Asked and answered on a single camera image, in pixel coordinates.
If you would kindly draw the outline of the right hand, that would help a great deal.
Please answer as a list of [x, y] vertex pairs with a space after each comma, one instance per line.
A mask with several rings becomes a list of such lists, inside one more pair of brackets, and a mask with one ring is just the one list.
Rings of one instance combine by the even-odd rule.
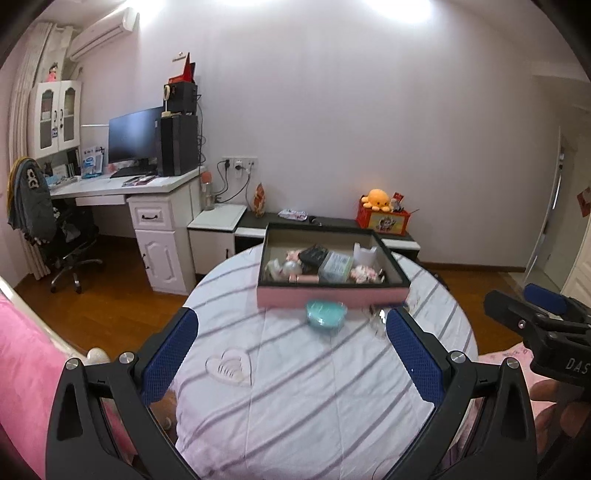
[[535, 418], [538, 459], [542, 460], [562, 435], [574, 440], [590, 415], [590, 394], [554, 379], [534, 383], [529, 390], [533, 402], [547, 403]]

